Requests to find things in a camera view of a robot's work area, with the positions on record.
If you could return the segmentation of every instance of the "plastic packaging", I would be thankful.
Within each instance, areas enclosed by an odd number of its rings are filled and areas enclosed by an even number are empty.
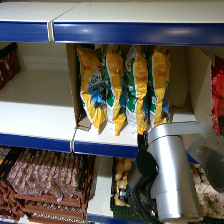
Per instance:
[[[214,66],[212,66],[212,99],[213,128],[216,134],[224,135],[224,74],[222,69]]]
[[[59,174],[59,187],[61,189],[61,192],[65,195],[65,184],[66,184],[66,175],[68,172],[68,166],[69,166],[69,160],[70,160],[70,154],[67,153],[65,156],[65,161],[60,169],[60,174]]]
[[[45,191],[44,193],[47,194],[48,191],[50,190],[51,188],[51,185],[52,185],[52,182],[54,181],[54,175],[55,175],[55,171],[56,171],[56,168],[57,168],[57,164],[58,164],[58,158],[55,157],[54,158],[54,161],[53,161],[53,164],[51,166],[51,170],[50,170],[50,173],[47,177],[47,180],[46,180],[46,188],[45,188]]]
[[[91,50],[76,46],[80,62],[80,96],[90,122],[100,132],[100,125],[107,119],[106,90],[102,80],[101,49]]]
[[[8,177],[7,177],[7,181],[8,183],[13,186],[13,181],[23,163],[23,161],[25,160],[27,154],[29,152],[29,149],[27,149],[24,153],[21,153],[19,155],[19,158],[17,159],[17,161],[15,162],[14,166],[12,167],[12,169],[10,170]]]
[[[72,192],[70,191],[69,185],[71,184],[72,181],[72,171],[75,163],[75,156],[74,154],[71,154],[70,161],[69,161],[69,166],[68,166],[68,172],[65,177],[65,186],[64,186],[64,194],[65,197],[71,198],[73,196]]]
[[[140,45],[131,46],[125,61],[126,115],[133,133],[143,135],[147,129],[148,68]]]
[[[46,166],[41,174],[41,179],[40,179],[40,186],[42,188],[42,191],[45,191],[46,189],[46,185],[47,185],[47,177],[49,175],[49,172],[51,170],[51,165],[53,163],[55,157],[55,152],[52,152],[50,155],[50,158],[48,160],[48,162],[46,163]]]
[[[26,156],[26,159],[22,163],[22,166],[20,167],[20,169],[13,181],[13,187],[17,193],[19,193],[19,191],[20,191],[20,185],[22,184],[23,176],[26,173],[30,159],[31,159],[31,154],[28,153],[28,155]]]
[[[27,175],[25,177],[26,179],[26,185],[27,185],[27,192],[26,192],[26,195],[33,195],[33,196],[36,196],[38,194],[38,191],[33,188],[32,186],[34,185],[34,179],[33,179],[33,176],[32,176],[32,173],[33,173],[33,170],[40,158],[40,152],[37,151],[36,155],[35,155],[35,158],[34,158],[34,161],[32,163],[32,165],[29,167],[28,169],[28,172],[27,172]]]
[[[126,120],[123,63],[118,45],[108,45],[102,60],[103,79],[107,88],[107,119],[115,135],[119,135]]]
[[[166,47],[157,47],[149,60],[148,97],[151,127],[169,122],[170,59]]]

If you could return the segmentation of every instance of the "store shelf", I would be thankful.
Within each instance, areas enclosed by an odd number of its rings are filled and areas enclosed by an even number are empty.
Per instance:
[[[171,115],[172,122],[196,121],[189,105],[184,108],[173,107]],[[99,135],[93,126],[89,132],[76,130],[74,151],[89,155],[135,158],[138,153],[137,136],[131,132],[127,123],[119,136],[113,134],[109,124],[105,125]]]
[[[73,3],[1,3],[0,41],[53,40],[51,21],[76,5]]]
[[[66,72],[22,71],[0,91],[0,144],[70,152],[75,119]]]
[[[80,3],[54,20],[55,41],[224,45],[223,8],[221,1]]]
[[[99,223],[138,223],[115,219],[110,210],[113,158],[96,157],[90,200],[87,209],[87,221]]]

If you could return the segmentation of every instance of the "yellow snack bag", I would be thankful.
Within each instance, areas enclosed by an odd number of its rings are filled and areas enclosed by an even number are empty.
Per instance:
[[[147,129],[148,67],[140,45],[131,46],[125,61],[126,115],[133,133],[143,135]]]
[[[80,62],[80,96],[90,122],[97,128],[107,119],[105,87],[102,80],[101,49],[91,50],[76,46]]]
[[[167,48],[155,49],[149,60],[150,122],[151,126],[169,122],[168,83],[170,74],[170,59]]]
[[[123,58],[118,45],[108,45],[102,64],[103,79],[107,87],[107,119],[117,136],[126,120]]]

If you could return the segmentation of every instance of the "blue shelf edge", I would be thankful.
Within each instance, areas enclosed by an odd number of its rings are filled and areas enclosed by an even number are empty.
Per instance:
[[[108,224],[142,224],[142,222],[132,221],[132,220],[124,220],[124,219],[116,219],[113,217],[107,216],[98,216],[94,214],[87,213],[87,221],[88,222],[98,222],[98,223],[108,223]]]
[[[0,41],[47,43],[47,22],[0,21]]]
[[[55,42],[224,46],[224,23],[54,22]]]
[[[70,141],[9,134],[0,134],[0,145],[71,152]]]
[[[138,154],[138,148],[134,146],[74,141],[74,152],[78,154],[135,159]],[[187,158],[190,164],[197,164],[188,153]]]

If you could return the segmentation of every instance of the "red package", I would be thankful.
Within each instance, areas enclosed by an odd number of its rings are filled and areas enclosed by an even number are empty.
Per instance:
[[[0,89],[20,71],[16,49],[11,43],[0,50]]]
[[[216,134],[220,134],[220,130],[223,129],[223,127],[220,127],[219,117],[224,116],[224,75],[223,70],[214,66],[212,66],[212,99],[212,113],[214,116],[213,128]]]

